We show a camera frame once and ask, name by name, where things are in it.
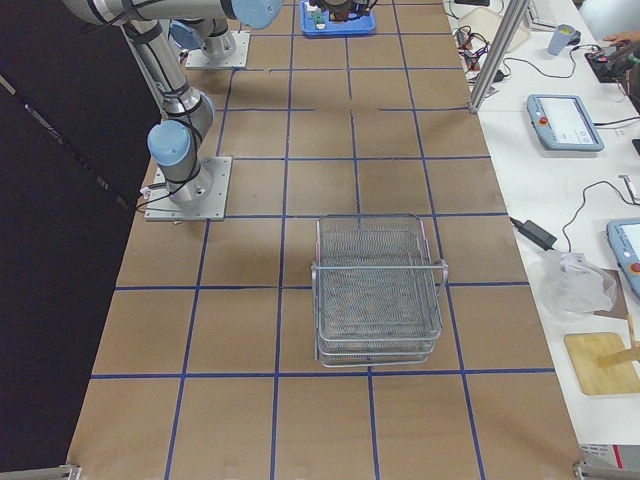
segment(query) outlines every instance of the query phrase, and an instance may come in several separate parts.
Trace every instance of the blue cap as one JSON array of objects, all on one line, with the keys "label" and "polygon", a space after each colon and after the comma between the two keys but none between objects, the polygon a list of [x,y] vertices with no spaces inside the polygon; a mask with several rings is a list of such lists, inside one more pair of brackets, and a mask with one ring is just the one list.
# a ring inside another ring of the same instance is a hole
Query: blue cap
[{"label": "blue cap", "polygon": [[231,6],[240,22],[261,29],[268,27],[278,16],[282,0],[231,0]]},{"label": "blue cap", "polygon": [[180,122],[167,120],[151,129],[147,136],[147,146],[158,165],[173,167],[189,153],[191,135]]},{"label": "blue cap", "polygon": [[178,20],[172,20],[169,27],[171,36],[181,48],[197,50],[202,45],[202,38],[193,28]]}]

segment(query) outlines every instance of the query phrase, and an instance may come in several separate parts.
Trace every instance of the wooden cutting board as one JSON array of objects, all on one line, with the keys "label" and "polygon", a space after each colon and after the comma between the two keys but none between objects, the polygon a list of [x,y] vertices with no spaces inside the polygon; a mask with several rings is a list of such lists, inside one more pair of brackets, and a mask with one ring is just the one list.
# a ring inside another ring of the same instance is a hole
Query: wooden cutting board
[{"label": "wooden cutting board", "polygon": [[631,362],[601,368],[597,358],[624,350],[617,333],[578,333],[564,337],[580,389],[585,395],[640,393],[640,378]]}]

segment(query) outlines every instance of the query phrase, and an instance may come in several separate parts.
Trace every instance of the cup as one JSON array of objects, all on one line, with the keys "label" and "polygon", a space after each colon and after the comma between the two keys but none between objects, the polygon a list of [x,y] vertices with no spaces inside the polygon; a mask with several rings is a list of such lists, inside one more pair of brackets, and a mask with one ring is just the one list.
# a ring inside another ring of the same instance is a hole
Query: cup
[{"label": "cup", "polygon": [[574,39],[575,34],[576,29],[571,25],[566,25],[564,23],[558,25],[553,32],[553,36],[551,37],[551,41],[547,47],[547,52],[551,55],[559,54],[562,49],[569,45],[569,42]]}]

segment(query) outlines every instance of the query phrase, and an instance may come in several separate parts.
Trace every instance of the metal basket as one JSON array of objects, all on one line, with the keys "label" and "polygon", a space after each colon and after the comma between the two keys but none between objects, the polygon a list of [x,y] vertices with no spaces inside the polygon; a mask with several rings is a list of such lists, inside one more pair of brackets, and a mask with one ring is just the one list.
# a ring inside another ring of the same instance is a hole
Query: metal basket
[{"label": "metal basket", "polygon": [[326,366],[424,361],[440,336],[447,266],[432,264],[413,215],[318,220],[312,267],[316,358]]}]

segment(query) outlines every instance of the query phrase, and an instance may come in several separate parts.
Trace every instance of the blue tray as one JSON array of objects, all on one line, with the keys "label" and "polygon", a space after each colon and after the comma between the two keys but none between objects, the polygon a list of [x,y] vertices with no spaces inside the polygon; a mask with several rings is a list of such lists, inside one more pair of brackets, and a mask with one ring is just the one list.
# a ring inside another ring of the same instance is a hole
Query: blue tray
[{"label": "blue tray", "polygon": [[362,16],[357,20],[348,22],[331,22],[329,12],[324,12],[324,30],[316,29],[316,25],[311,18],[307,18],[306,0],[300,1],[300,28],[305,35],[310,37],[320,36],[342,36],[342,35],[368,35],[376,28],[376,18],[373,9],[368,16]]}]

